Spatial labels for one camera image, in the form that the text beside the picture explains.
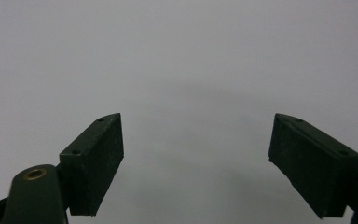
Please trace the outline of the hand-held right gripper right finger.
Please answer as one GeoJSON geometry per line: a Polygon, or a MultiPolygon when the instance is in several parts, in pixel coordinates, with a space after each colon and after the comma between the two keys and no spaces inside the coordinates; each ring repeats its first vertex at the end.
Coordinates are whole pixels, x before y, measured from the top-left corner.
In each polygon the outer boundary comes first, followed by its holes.
{"type": "Polygon", "coordinates": [[[358,152],[303,119],[277,114],[268,159],[318,217],[344,215],[358,172],[358,152]]]}

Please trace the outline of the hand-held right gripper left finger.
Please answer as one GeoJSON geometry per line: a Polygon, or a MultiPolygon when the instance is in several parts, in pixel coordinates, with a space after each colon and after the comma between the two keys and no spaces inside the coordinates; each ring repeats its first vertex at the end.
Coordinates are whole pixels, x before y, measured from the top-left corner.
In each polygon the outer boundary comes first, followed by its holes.
{"type": "Polygon", "coordinates": [[[96,119],[60,153],[72,216],[95,216],[124,158],[119,113],[96,119]]]}

